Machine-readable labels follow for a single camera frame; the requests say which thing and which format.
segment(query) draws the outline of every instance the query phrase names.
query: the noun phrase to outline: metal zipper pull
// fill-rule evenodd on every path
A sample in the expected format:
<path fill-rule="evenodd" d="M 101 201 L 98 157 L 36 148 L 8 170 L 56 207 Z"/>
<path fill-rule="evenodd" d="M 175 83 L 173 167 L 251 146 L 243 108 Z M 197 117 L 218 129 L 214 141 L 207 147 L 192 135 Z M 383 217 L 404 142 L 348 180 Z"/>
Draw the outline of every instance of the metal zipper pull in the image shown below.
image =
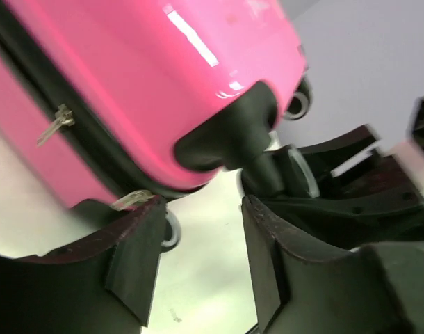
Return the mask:
<path fill-rule="evenodd" d="M 71 127 L 74 124 L 73 111 L 68 109 L 65 104 L 58 107 L 55 117 L 56 119 L 50 124 L 49 128 L 39 136 L 37 146 L 44 145 L 61 127 Z"/>
<path fill-rule="evenodd" d="M 116 202 L 110 205 L 110 207 L 116 211 L 122 211 L 130 208 L 133 205 L 147 202 L 154 195 L 148 190 L 137 190 L 133 193 L 125 195 Z"/>

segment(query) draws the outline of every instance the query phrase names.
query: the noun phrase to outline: glossy pink surface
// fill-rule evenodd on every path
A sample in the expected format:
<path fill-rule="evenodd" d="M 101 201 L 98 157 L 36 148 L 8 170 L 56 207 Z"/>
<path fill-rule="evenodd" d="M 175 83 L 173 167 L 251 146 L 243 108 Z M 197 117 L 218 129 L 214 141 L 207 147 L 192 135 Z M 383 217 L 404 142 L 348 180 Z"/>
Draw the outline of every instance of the glossy pink surface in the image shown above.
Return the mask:
<path fill-rule="evenodd" d="M 215 174 L 175 161 L 180 137 L 258 80 L 283 111 L 305 68 L 275 0 L 5 1 L 135 162 L 179 189 Z"/>
<path fill-rule="evenodd" d="M 57 134 L 41 148 L 38 135 L 49 126 L 44 113 L 0 60 L 0 130 L 66 207 L 92 198 L 116 199 Z"/>

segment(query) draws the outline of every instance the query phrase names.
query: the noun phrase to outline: suitcase wheel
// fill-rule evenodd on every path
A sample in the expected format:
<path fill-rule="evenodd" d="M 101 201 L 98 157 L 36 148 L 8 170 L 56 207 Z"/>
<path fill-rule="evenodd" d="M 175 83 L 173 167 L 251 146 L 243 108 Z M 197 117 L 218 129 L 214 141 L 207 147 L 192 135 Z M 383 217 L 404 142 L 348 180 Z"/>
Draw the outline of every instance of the suitcase wheel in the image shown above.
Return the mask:
<path fill-rule="evenodd" d="M 168 210 L 165 222 L 165 238 L 161 244 L 162 253 L 166 253 L 177 247 L 181 240 L 181 225 L 173 212 Z"/>
<path fill-rule="evenodd" d="M 299 120 L 309 112 L 311 103 L 311 87 L 306 77 L 303 77 L 300 85 L 297 87 L 297 90 L 294 93 L 291 103 L 284 113 L 284 118 L 287 120 Z"/>

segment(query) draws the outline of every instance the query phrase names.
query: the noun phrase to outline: pink suitcase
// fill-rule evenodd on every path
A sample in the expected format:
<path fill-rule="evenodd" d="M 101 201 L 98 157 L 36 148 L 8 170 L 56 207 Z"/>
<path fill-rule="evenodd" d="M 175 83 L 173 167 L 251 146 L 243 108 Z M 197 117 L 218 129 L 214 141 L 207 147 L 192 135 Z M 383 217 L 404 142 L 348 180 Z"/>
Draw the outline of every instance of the pink suitcase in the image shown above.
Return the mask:
<path fill-rule="evenodd" d="M 240 168 L 305 68 L 275 0 L 0 0 L 0 131 L 69 208 Z M 259 143 L 233 133 L 253 124 Z"/>

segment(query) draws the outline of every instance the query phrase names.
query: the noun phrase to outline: white wall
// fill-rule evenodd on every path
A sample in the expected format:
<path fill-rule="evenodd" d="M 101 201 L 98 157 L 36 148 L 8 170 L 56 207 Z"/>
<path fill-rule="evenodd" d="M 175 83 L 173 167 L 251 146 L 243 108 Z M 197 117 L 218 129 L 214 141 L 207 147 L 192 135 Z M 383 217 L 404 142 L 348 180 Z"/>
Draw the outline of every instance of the white wall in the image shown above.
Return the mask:
<path fill-rule="evenodd" d="M 390 148 L 424 95 L 424 0 L 322 0 L 294 20 L 310 64 L 309 114 L 279 127 L 310 145 L 370 123 Z"/>
<path fill-rule="evenodd" d="M 296 19 L 320 0 L 280 0 L 290 19 Z"/>

